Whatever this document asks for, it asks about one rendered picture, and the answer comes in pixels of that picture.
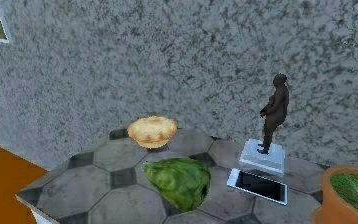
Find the grey hexagon-tiled table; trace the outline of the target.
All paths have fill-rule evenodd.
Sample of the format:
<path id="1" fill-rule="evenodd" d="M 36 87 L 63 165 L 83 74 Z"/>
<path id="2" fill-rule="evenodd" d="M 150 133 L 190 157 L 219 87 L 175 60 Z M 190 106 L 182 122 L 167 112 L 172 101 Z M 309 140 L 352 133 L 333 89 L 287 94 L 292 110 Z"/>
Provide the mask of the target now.
<path id="1" fill-rule="evenodd" d="M 322 202 L 325 166 L 287 157 L 281 180 L 288 186 L 288 202 L 280 205 L 228 186 L 241 150 L 231 140 L 183 129 L 167 145 L 148 150 L 118 129 L 24 187 L 16 198 L 47 224 L 311 224 Z M 146 161 L 175 157 L 201 161 L 211 172 L 207 198 L 191 212 L 165 200 L 141 169 Z"/>

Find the dark brown figure statue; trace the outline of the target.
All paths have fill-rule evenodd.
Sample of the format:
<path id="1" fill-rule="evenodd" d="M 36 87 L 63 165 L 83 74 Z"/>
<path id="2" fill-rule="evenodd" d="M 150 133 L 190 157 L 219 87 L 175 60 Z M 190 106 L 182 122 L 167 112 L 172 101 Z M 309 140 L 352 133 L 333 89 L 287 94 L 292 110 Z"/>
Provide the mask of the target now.
<path id="1" fill-rule="evenodd" d="M 273 135 L 287 117 L 289 90 L 286 81 L 287 77 L 282 73 L 273 79 L 275 92 L 260 110 L 260 116 L 265 118 L 263 140 L 250 138 L 246 141 L 239 159 L 244 170 L 259 170 L 280 177 L 284 175 L 285 150 L 273 143 Z"/>

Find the round golden bread loaf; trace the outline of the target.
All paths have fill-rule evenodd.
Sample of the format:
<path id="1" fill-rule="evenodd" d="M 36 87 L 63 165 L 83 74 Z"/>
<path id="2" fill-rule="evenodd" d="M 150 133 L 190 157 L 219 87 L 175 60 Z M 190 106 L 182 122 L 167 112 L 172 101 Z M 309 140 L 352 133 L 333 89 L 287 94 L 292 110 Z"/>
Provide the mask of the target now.
<path id="1" fill-rule="evenodd" d="M 173 119 L 164 116 L 149 116 L 132 122 L 127 133 L 141 147 L 153 149 L 167 144 L 177 132 L 177 124 Z"/>

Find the white-framed black smartphone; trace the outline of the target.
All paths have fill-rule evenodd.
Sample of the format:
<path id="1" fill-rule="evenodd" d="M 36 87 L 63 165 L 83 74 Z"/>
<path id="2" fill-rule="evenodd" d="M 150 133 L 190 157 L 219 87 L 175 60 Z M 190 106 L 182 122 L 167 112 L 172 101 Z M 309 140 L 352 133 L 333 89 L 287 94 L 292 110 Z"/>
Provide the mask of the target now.
<path id="1" fill-rule="evenodd" d="M 286 184 L 250 172 L 233 168 L 227 185 L 281 205 L 288 203 Z"/>

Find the green lettuce head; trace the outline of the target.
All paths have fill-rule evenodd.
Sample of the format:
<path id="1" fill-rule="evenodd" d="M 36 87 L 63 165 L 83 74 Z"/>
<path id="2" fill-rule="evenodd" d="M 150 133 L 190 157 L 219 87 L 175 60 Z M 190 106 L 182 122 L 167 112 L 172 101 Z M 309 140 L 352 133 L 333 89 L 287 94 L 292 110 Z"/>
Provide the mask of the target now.
<path id="1" fill-rule="evenodd" d="M 183 212 L 198 208 L 206 199 L 210 189 L 209 168 L 198 160 L 168 158 L 145 162 L 142 170 L 161 196 Z"/>

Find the orange plant pot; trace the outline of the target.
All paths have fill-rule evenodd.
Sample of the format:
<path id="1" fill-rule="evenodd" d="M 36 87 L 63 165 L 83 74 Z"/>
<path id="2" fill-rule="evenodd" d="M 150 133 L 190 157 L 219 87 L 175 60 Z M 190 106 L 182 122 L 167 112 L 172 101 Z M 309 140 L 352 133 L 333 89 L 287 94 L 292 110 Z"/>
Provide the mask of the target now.
<path id="1" fill-rule="evenodd" d="M 336 165 L 322 175 L 322 205 L 311 215 L 311 224 L 358 224 L 358 210 L 342 199 L 333 189 L 330 179 L 340 173 L 358 174 L 358 166 Z"/>

